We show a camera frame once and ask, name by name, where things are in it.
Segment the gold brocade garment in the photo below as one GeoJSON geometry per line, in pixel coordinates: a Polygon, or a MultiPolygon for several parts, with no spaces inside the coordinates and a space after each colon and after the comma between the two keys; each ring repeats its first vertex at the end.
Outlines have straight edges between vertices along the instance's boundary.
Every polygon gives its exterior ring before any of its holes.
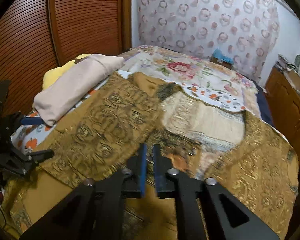
{"type": "Polygon", "coordinates": [[[29,180],[12,178],[3,209],[25,232],[83,180],[111,176],[141,143],[190,177],[215,178],[284,239],[298,195],[298,159],[277,131],[249,111],[231,113],[179,85],[131,74],[108,81],[53,127],[16,132],[22,152],[54,151],[29,180]]]}

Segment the orange print bed sheet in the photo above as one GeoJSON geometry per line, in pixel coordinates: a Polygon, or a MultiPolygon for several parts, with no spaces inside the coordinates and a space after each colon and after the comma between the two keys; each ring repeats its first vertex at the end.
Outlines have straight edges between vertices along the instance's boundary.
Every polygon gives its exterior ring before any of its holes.
{"type": "MultiPolygon", "coordinates": [[[[197,77],[184,82],[172,78],[163,80],[180,85],[186,95],[194,99],[235,113],[248,108],[244,101],[244,93],[248,88],[254,87],[250,80],[238,72],[232,71],[231,75],[226,75],[220,72],[214,73],[208,67],[201,70],[197,77]]],[[[44,122],[38,125],[21,125],[10,139],[13,146],[22,153],[30,153],[54,128],[55,126],[48,126],[44,122]]]]}

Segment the cardboard box on cabinet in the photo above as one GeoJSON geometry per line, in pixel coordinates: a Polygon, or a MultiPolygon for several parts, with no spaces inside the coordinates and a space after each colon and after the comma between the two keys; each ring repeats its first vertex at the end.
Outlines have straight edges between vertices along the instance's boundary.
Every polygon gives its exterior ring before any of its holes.
{"type": "Polygon", "coordinates": [[[291,84],[293,88],[300,91],[300,76],[294,70],[290,70],[288,72],[283,73],[288,82],[291,84]]]}

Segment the wooden sideboard cabinet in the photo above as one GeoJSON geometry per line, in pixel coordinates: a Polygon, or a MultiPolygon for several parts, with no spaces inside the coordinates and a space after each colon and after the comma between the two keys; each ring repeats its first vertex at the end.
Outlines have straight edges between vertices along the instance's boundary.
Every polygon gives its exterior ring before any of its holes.
{"type": "Polygon", "coordinates": [[[292,145],[300,165],[300,96],[276,67],[272,68],[265,89],[274,127],[292,145]]]}

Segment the patterned lace wall curtain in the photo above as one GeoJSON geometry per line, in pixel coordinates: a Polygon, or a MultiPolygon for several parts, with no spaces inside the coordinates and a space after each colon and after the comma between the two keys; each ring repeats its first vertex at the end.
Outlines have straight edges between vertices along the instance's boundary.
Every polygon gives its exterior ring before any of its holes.
{"type": "Polygon", "coordinates": [[[274,0],[138,0],[139,39],[200,59],[215,50],[258,81],[280,31],[274,0]]]}

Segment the floral quilt blanket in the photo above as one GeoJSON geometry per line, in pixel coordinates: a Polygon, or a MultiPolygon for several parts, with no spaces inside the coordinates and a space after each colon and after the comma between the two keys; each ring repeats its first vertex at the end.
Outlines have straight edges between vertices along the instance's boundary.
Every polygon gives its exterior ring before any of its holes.
{"type": "MultiPolygon", "coordinates": [[[[172,78],[179,79],[182,82],[190,80],[199,75],[199,72],[205,67],[208,67],[212,72],[220,72],[226,75],[231,75],[230,70],[219,64],[210,61],[189,56],[182,53],[177,53],[172,50],[161,48],[158,46],[138,46],[122,53],[121,57],[125,59],[122,71],[135,73],[142,72],[143,74],[156,77],[159,79],[172,78]]],[[[245,93],[245,103],[247,111],[250,111],[256,116],[260,116],[260,109],[257,103],[257,88],[248,88],[245,93]]]]}

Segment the yellow plush toy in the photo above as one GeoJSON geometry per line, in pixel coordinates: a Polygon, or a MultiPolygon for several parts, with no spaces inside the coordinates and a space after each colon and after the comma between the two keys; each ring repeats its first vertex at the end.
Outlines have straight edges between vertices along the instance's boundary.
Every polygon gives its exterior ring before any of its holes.
{"type": "Polygon", "coordinates": [[[73,67],[75,64],[79,63],[86,57],[90,56],[90,54],[81,54],[77,56],[74,60],[71,60],[64,64],[61,67],[53,68],[46,72],[43,76],[43,84],[42,84],[42,90],[46,90],[49,88],[52,84],[54,84],[59,77],[61,77],[65,72],[67,72],[71,67],[73,67]]]}

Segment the blue topped box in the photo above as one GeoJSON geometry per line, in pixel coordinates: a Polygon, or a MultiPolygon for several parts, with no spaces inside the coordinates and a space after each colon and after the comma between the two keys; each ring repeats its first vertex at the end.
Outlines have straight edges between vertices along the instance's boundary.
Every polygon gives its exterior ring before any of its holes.
{"type": "Polygon", "coordinates": [[[211,59],[211,62],[215,63],[215,64],[219,64],[223,67],[226,67],[228,69],[232,69],[233,68],[233,64],[234,61],[233,59],[231,59],[230,57],[225,56],[220,49],[215,49],[211,59]]]}

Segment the wooden louvered wardrobe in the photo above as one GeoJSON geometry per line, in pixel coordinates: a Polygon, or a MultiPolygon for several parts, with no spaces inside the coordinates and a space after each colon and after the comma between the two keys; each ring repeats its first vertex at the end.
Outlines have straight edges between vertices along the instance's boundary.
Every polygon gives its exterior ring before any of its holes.
{"type": "Polygon", "coordinates": [[[4,115],[28,113],[44,74],[78,55],[119,55],[131,42],[131,0],[0,0],[4,115]]]}

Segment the navy blue bed cover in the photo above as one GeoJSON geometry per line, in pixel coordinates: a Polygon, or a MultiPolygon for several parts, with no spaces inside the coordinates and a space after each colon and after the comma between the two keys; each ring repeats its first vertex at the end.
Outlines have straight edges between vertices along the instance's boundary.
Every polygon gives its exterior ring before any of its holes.
{"type": "Polygon", "coordinates": [[[273,118],[271,116],[269,105],[266,100],[266,96],[263,92],[263,89],[255,81],[253,81],[253,83],[255,84],[255,86],[257,88],[256,97],[257,97],[257,103],[258,103],[260,113],[261,113],[261,118],[263,121],[265,121],[266,123],[268,123],[269,125],[274,127],[273,118]]]}

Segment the pink folded pillow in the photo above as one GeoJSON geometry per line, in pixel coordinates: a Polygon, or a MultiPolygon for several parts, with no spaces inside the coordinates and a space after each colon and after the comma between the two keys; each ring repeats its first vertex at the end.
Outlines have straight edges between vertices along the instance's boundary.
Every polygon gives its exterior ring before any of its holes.
{"type": "Polygon", "coordinates": [[[123,67],[124,58],[91,54],[70,67],[52,85],[34,97],[33,106],[43,122],[53,126],[87,92],[123,67]]]}

